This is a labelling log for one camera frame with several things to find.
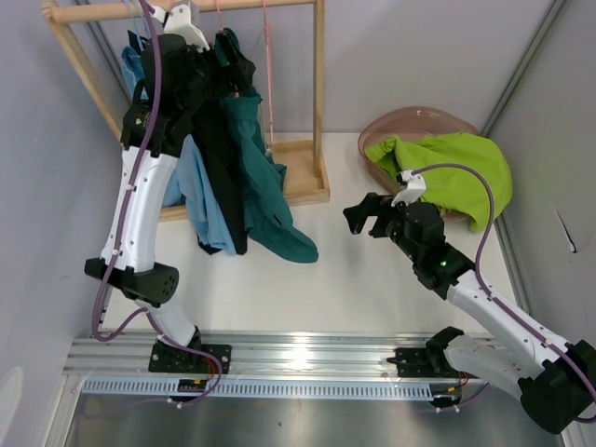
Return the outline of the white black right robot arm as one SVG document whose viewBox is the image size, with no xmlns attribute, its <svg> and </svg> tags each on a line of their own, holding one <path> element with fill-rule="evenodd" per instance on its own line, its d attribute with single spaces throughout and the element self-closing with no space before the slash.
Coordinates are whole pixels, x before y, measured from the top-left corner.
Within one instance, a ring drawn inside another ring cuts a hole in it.
<svg viewBox="0 0 596 447">
<path fill-rule="evenodd" d="M 447 242 L 436 206 L 395 205 L 391 196 L 369 193 L 343 214 L 354 235 L 373 217 L 371 236 L 390 239 L 412 262 L 425 288 L 478 321 L 502 346 L 482 347 L 451 328 L 452 337 L 425 354 L 432 373 L 443 376 L 455 369 L 479 377 L 518 400 L 551 434 L 562 433 L 574 422 L 595 421 L 584 415 L 595 403 L 594 346 L 585 340 L 568 341 L 482 282 L 476 264 Z"/>
</svg>

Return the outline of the lime green shorts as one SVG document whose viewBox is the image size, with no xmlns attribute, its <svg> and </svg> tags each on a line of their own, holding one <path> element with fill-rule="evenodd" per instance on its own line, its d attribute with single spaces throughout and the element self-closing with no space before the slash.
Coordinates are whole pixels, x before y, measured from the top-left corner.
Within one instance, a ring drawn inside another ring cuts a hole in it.
<svg viewBox="0 0 596 447">
<path fill-rule="evenodd" d="M 426 191 L 421 200 L 441 210 L 469 218 L 469 229 L 480 232 L 489 223 L 489 186 L 494 216 L 512 199 L 511 171 L 499 147 L 491 140 L 467 132 L 427 135 L 407 142 L 398 135 L 364 149 L 364 155 L 391 178 L 403 170 L 432 169 L 422 174 Z"/>
</svg>

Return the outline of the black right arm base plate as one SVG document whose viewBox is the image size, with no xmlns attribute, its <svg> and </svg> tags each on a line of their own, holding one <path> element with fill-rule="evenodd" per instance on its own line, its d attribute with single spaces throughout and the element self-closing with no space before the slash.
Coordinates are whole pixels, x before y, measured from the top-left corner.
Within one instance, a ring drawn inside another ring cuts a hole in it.
<svg viewBox="0 0 596 447">
<path fill-rule="evenodd" d="M 448 363 L 442 352 L 425 347 L 397 347 L 386 362 L 394 365 L 402 378 L 459 377 L 459 372 Z"/>
</svg>

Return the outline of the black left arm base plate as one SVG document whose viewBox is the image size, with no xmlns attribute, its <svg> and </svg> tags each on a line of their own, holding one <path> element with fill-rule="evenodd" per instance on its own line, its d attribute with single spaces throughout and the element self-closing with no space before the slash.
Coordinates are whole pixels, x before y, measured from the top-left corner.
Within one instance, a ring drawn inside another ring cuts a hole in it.
<svg viewBox="0 0 596 447">
<path fill-rule="evenodd" d="M 190 342 L 190 348 L 201 350 L 215 357 L 222 365 L 223 374 L 228 374 L 232 359 L 232 346 L 203 344 L 197 332 Z M 156 340 L 148 364 L 150 373 L 216 374 L 217 365 L 211 358 L 190 353 L 165 342 Z"/>
</svg>

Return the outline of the pink hanger of teal shorts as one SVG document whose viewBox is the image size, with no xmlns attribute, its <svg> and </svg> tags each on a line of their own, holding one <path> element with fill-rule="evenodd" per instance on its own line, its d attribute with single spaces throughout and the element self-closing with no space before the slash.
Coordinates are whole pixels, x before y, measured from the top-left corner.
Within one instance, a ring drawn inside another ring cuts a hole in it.
<svg viewBox="0 0 596 447">
<path fill-rule="evenodd" d="M 219 22 L 219 30 L 218 31 L 222 32 L 224 30 L 224 18 L 223 18 L 223 11 L 221 8 L 221 1 L 214 0 L 213 4 L 214 4 L 214 8 L 215 8 L 215 11 L 217 14 L 218 22 Z"/>
</svg>

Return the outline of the teal shorts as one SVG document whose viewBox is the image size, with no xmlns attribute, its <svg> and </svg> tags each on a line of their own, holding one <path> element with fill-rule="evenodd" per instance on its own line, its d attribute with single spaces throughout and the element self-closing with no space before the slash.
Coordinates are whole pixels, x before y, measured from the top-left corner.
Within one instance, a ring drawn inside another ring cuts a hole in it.
<svg viewBox="0 0 596 447">
<path fill-rule="evenodd" d="M 286 261 L 315 263 L 318 260 L 317 246 L 294 227 L 284 197 L 287 169 L 276 163 L 265 148 L 258 121 L 261 95 L 252 86 L 218 101 L 238 146 L 247 239 L 253 239 Z"/>
</svg>

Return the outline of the pink hanger of green shorts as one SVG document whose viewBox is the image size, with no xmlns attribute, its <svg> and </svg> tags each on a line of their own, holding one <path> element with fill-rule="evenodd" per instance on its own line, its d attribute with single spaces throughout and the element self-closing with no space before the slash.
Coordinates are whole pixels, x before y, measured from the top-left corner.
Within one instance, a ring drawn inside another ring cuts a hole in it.
<svg viewBox="0 0 596 447">
<path fill-rule="evenodd" d="M 264 41 L 265 41 L 265 63 L 266 63 L 266 86 L 267 86 L 267 111 L 268 111 L 268 130 L 271 146 L 274 143 L 274 112 L 273 112 L 273 86 L 272 86 L 272 49 L 270 24 L 267 14 L 267 1 L 262 1 L 264 18 Z"/>
</svg>

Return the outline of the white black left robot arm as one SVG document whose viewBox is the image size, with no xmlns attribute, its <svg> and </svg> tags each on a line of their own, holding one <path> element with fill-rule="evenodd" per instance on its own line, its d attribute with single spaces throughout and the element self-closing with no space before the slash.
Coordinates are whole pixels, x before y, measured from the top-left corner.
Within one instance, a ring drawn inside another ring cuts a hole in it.
<svg viewBox="0 0 596 447">
<path fill-rule="evenodd" d="M 255 66 L 229 28 L 216 34 L 215 47 L 191 45 L 180 34 L 153 36 L 140 61 L 144 76 L 123 118 L 122 176 L 112 228 L 101 256 L 85 264 L 86 274 L 101 283 L 92 322 L 99 322 L 107 287 L 121 290 L 137 302 L 160 340 L 172 346 L 169 361 L 189 373 L 200 365 L 202 350 L 192 343 L 197 327 L 171 300 L 178 270 L 155 260 L 159 214 L 195 116 L 248 87 Z"/>
</svg>

